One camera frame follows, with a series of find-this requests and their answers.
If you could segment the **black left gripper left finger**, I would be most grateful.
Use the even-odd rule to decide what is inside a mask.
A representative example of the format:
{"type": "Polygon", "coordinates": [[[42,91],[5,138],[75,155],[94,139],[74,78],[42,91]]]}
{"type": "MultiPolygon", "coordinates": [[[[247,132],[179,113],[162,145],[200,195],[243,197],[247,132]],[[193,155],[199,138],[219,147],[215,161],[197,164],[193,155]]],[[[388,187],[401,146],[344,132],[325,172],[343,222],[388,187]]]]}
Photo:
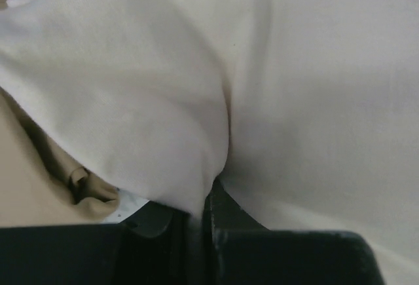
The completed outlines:
{"type": "Polygon", "coordinates": [[[182,211],[148,202],[120,223],[1,229],[2,284],[194,284],[182,211]]]}

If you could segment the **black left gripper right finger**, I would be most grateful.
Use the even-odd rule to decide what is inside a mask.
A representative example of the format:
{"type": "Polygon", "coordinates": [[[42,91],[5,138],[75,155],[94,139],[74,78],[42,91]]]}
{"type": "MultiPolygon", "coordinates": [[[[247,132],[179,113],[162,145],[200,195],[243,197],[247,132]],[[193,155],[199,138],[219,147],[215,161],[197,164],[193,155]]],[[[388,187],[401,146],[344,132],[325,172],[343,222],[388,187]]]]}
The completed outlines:
{"type": "Polygon", "coordinates": [[[367,242],[348,231],[269,230],[215,181],[204,208],[208,284],[383,284],[367,242]]]}

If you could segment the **cream white t-shirt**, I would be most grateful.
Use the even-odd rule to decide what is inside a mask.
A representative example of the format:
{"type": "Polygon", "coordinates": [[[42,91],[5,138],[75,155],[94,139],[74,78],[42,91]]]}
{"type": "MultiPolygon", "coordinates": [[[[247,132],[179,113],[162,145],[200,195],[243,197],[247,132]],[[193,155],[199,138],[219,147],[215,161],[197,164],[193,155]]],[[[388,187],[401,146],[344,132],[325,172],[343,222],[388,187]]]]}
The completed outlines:
{"type": "Polygon", "coordinates": [[[365,237],[418,283],[418,0],[11,0],[1,87],[116,187],[365,237]]]}

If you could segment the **folded tan t-shirt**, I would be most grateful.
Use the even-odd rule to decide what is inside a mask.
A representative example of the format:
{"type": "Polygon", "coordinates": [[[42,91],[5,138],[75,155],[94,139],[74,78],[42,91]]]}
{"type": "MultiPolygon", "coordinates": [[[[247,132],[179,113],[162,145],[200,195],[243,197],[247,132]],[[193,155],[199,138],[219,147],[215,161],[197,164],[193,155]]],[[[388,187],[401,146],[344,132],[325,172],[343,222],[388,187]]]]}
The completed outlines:
{"type": "Polygon", "coordinates": [[[1,226],[108,222],[118,189],[75,161],[1,91],[1,226]]]}

